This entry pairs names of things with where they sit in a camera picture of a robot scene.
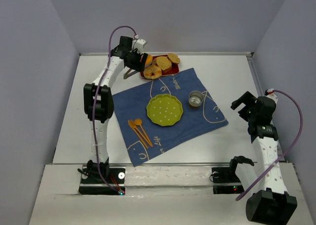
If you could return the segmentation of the small orange bagel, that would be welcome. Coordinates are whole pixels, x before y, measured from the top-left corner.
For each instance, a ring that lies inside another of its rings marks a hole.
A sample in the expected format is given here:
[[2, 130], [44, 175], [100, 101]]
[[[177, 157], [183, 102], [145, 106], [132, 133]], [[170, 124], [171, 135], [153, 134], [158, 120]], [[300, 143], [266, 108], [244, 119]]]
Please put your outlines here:
[[145, 65], [146, 66], [150, 65], [152, 61], [153, 61], [153, 57], [150, 54], [148, 54]]

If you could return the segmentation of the metal tongs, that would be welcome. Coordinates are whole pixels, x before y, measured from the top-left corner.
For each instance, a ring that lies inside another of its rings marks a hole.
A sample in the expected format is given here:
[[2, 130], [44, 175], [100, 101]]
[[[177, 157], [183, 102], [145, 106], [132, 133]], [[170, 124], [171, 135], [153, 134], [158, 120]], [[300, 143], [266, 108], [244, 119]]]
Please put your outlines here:
[[137, 73], [138, 73], [138, 71], [133, 70], [133, 69], [129, 69], [129, 70], [127, 70], [127, 72], [124, 73], [123, 78], [127, 79], [127, 78], [129, 78]]

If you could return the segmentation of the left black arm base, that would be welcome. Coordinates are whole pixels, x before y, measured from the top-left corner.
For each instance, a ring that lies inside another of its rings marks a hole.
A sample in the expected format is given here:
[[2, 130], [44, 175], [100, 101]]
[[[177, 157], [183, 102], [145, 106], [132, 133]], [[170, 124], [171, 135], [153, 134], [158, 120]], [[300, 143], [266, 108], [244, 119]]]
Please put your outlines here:
[[81, 173], [78, 192], [81, 195], [125, 195], [125, 167], [110, 168], [109, 175], [105, 178], [108, 186], [99, 177], [99, 174], [91, 175], [86, 166], [78, 169]]

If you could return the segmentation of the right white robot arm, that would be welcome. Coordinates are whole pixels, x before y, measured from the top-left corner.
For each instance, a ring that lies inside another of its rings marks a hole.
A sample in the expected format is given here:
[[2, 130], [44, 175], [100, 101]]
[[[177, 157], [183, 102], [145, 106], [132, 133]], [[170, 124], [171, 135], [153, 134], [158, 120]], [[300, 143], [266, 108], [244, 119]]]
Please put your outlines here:
[[275, 91], [270, 89], [264, 96], [255, 97], [244, 93], [233, 101], [235, 110], [241, 104], [239, 116], [248, 123], [248, 134], [257, 162], [244, 156], [236, 156], [230, 162], [230, 170], [240, 180], [244, 191], [236, 198], [246, 198], [246, 217], [250, 222], [264, 225], [285, 225], [297, 208], [297, 199], [289, 195], [284, 184], [278, 155], [278, 133], [272, 124], [277, 106]]

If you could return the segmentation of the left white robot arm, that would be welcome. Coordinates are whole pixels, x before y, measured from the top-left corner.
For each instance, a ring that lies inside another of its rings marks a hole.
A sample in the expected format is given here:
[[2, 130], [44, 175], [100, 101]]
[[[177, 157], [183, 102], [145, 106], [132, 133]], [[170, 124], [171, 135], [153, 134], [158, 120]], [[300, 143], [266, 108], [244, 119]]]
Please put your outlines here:
[[138, 72], [145, 69], [148, 57], [144, 52], [146, 44], [144, 39], [121, 36], [118, 46], [110, 51], [105, 68], [92, 83], [83, 87], [84, 112], [91, 127], [91, 153], [87, 162], [89, 175], [105, 179], [110, 172], [107, 127], [114, 113], [111, 88], [124, 68]]

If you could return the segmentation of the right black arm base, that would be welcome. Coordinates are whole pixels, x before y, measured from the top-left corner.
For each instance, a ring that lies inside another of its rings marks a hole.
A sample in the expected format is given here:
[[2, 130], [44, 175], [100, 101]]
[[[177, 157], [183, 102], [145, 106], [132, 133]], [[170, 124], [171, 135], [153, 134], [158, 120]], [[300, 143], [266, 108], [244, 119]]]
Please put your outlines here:
[[239, 178], [229, 167], [213, 167], [209, 180], [213, 183], [214, 194], [241, 194], [244, 192]]

